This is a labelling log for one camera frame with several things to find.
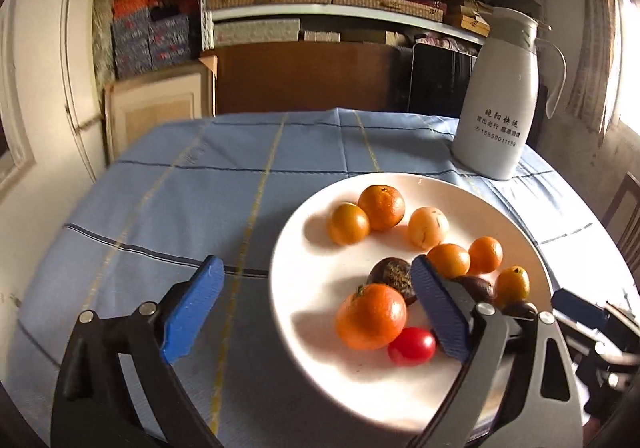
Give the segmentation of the small yellow-orange fruit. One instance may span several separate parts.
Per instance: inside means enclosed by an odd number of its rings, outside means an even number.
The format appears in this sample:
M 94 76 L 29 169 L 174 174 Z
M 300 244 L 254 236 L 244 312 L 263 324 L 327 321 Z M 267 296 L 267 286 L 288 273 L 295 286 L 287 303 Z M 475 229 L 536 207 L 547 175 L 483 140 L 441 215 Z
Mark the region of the small yellow-orange fruit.
M 530 281 L 526 270 L 518 265 L 503 269 L 495 281 L 494 289 L 495 303 L 499 309 L 527 300 Z

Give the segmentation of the dark passion fruit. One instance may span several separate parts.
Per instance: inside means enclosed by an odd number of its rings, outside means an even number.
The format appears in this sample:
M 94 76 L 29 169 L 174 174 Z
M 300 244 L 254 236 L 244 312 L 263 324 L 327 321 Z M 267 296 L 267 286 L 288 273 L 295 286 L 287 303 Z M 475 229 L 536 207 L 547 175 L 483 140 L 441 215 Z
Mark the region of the dark passion fruit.
M 521 300 L 504 306 L 502 313 L 516 318 L 535 319 L 538 309 L 533 302 Z
M 454 283 L 462 286 L 470 297 L 476 302 L 495 302 L 496 292 L 492 283 L 476 276 L 459 276 L 454 278 Z
M 367 278 L 367 284 L 382 283 L 399 292 L 407 306 L 416 301 L 410 277 L 411 265 L 399 257 L 385 257 L 376 263 Z

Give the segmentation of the red plum front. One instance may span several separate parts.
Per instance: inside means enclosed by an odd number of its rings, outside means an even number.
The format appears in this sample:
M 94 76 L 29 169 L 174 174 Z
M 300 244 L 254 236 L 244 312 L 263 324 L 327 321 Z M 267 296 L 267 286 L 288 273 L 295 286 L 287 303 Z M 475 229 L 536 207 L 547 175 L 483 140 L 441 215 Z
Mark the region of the red plum front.
M 396 366 L 414 367 L 429 362 L 436 352 L 436 340 L 430 331 L 405 328 L 387 346 L 387 355 Z

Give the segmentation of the orange mandarin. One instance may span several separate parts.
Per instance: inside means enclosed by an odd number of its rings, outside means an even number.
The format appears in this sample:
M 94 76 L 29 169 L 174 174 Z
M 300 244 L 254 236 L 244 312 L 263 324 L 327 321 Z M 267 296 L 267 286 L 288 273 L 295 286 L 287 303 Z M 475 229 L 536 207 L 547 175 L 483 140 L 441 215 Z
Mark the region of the orange mandarin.
M 483 275 L 495 271 L 502 263 L 503 249 L 497 239 L 483 236 L 475 239 L 469 247 L 471 275 Z
M 400 335 L 408 318 L 402 295 L 390 286 L 359 286 L 335 316 L 340 340 L 352 350 L 379 350 Z
M 363 209 L 372 231 L 389 231 L 405 216 L 406 205 L 399 190 L 390 185 L 371 185 L 361 193 L 358 207 Z
M 362 208 L 351 202 L 343 202 L 330 214 L 326 222 L 331 240 L 339 246 L 350 246 L 370 234 L 370 222 Z

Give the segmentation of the dark passion fruit front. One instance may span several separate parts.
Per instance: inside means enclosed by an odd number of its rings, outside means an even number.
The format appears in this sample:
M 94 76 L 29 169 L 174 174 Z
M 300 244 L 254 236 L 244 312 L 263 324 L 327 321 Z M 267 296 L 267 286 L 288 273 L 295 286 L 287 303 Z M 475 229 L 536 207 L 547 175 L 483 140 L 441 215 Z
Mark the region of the dark passion fruit front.
M 416 301 L 410 277 L 411 265 L 399 257 L 385 257 L 376 263 L 367 278 L 367 284 L 382 283 L 399 292 L 407 306 Z

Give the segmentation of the pale speckled round fruit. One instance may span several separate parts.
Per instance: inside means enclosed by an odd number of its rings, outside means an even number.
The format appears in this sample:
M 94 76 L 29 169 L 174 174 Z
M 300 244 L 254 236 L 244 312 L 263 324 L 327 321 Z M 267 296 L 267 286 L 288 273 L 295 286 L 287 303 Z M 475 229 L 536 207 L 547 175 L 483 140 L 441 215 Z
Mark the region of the pale speckled round fruit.
M 408 223 L 408 238 L 413 246 L 428 251 L 438 246 L 448 235 L 449 221 L 436 207 L 416 209 Z

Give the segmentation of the orange mandarin front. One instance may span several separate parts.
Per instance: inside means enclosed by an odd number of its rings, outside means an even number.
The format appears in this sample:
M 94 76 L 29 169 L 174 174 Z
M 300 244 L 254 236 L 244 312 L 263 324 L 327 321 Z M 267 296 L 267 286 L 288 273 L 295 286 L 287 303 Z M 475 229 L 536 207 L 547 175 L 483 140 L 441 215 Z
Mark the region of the orange mandarin front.
M 405 216 L 406 205 L 399 190 L 390 185 L 371 185 L 361 193 L 358 207 L 363 209 L 372 231 L 389 231 Z

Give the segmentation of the dark wooden chair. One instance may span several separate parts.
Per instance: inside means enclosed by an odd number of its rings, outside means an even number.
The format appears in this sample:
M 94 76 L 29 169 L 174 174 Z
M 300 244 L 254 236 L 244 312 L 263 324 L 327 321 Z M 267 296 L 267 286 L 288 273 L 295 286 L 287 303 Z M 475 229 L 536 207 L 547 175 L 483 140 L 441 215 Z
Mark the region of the dark wooden chair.
M 605 210 L 602 224 L 612 236 L 629 272 L 639 279 L 639 180 L 627 172 Z

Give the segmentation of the white oval plate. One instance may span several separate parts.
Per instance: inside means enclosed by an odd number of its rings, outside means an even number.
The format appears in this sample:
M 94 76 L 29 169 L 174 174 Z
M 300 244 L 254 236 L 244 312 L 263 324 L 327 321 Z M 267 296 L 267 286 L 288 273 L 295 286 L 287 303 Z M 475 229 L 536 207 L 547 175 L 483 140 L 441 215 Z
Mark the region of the white oval plate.
M 419 302 L 405 304 L 406 280 L 394 289 L 370 289 L 370 272 L 391 259 L 407 264 L 420 251 L 408 238 L 407 219 L 389 231 L 372 231 L 350 246 L 329 234 L 331 214 L 340 205 L 356 205 L 374 185 L 395 188 L 406 212 L 434 207 L 445 214 L 445 240 L 462 248 L 482 236 L 503 247 L 504 267 L 521 266 L 528 275 L 529 301 L 550 307 L 548 269 L 532 239 L 510 217 L 490 204 L 479 189 L 408 173 L 371 173 L 343 179 L 305 200 L 288 218 L 274 246 L 269 275 L 274 322 L 297 367 L 320 392 L 353 414 L 381 428 L 403 433 L 421 431 L 433 418 L 461 369 L 460 361 L 441 350 L 414 367 L 401 367 L 387 348 L 355 350 L 336 331 L 341 305 L 363 295 L 406 315 L 405 326 L 428 330 L 431 319 Z

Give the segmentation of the white thermos jug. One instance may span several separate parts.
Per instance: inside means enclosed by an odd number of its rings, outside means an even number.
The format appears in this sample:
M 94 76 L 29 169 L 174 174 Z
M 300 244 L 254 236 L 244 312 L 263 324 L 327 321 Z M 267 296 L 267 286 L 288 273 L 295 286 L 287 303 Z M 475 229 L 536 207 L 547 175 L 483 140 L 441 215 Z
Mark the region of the white thermos jug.
M 537 36 L 541 22 L 512 8 L 487 15 L 488 37 L 472 69 L 451 151 L 469 170 L 489 179 L 511 179 L 532 128 L 539 86 L 537 51 L 547 46 L 560 73 L 544 112 L 552 118 L 565 86 L 562 51 Z

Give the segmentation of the blue checked tablecloth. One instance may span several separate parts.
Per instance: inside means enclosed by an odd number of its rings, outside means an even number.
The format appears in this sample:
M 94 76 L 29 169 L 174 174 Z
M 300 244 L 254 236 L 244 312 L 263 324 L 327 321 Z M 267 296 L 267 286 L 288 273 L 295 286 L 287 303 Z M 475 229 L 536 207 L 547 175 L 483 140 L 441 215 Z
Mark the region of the blue checked tablecloth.
M 281 228 L 323 187 L 374 171 L 409 172 L 472 191 L 525 228 L 556 287 L 630 311 L 639 294 L 582 199 L 533 150 L 506 182 L 451 159 L 452 119 L 408 113 L 247 113 L 157 127 L 119 158 L 65 220 L 18 314 L 4 387 L 41 438 L 50 435 L 58 368 L 78 314 L 133 312 L 186 280 L 209 255 L 224 292 L 176 372 L 205 419 L 222 401 L 228 447 L 402 447 L 295 369 L 270 316 L 267 269 Z

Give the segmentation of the framed beige panel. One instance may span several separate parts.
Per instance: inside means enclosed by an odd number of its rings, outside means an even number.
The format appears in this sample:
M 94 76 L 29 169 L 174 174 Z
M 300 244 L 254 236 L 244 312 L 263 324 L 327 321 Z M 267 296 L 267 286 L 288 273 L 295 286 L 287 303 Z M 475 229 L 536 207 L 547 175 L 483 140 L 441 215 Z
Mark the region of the framed beige panel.
M 104 93 L 108 160 L 122 153 L 154 127 L 213 117 L 216 69 L 191 62 L 116 81 Z

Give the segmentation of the stack of blue patterned boxes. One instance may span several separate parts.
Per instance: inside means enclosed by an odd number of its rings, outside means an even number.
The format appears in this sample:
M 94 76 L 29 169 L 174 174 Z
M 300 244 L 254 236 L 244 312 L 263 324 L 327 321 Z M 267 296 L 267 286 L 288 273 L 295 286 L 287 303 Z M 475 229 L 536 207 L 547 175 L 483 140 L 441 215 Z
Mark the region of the stack of blue patterned boxes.
M 186 14 L 154 19 L 148 8 L 114 20 L 117 78 L 128 79 L 192 58 L 191 21 Z

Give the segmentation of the brown wooden board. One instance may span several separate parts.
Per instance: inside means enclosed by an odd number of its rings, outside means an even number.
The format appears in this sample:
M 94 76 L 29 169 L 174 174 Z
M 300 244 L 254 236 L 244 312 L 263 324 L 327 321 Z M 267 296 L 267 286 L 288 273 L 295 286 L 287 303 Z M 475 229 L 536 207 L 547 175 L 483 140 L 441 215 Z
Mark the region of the brown wooden board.
M 215 112 L 312 112 L 336 107 L 403 112 L 412 52 L 385 44 L 264 42 L 203 53 Z

